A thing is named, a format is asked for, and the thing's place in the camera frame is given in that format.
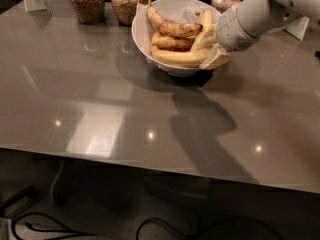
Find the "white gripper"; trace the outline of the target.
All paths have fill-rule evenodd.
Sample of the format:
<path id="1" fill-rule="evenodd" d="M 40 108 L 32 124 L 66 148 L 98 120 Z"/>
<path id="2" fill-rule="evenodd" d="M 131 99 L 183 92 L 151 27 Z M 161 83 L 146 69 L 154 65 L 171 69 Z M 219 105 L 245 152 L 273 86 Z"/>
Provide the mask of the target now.
<path id="1" fill-rule="evenodd" d="M 214 44 L 208 57 L 200 64 L 200 69 L 212 70 L 222 66 L 231 60 L 230 51 L 245 51 L 258 41 L 258 38 L 250 36 L 242 28 L 237 17 L 237 7 L 232 6 L 220 15 L 217 24 L 208 28 L 197 44 L 197 49 L 209 48 Z"/>

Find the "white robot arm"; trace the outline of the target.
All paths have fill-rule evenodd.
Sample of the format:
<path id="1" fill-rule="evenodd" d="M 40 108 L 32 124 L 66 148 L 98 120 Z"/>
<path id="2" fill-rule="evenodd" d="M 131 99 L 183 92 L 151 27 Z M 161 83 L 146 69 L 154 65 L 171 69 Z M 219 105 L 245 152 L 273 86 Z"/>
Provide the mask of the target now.
<path id="1" fill-rule="evenodd" d="M 228 62 L 233 51 L 244 51 L 261 36 L 307 17 L 320 21 L 320 0 L 243 0 L 218 18 L 215 44 L 201 69 L 211 70 Z"/>

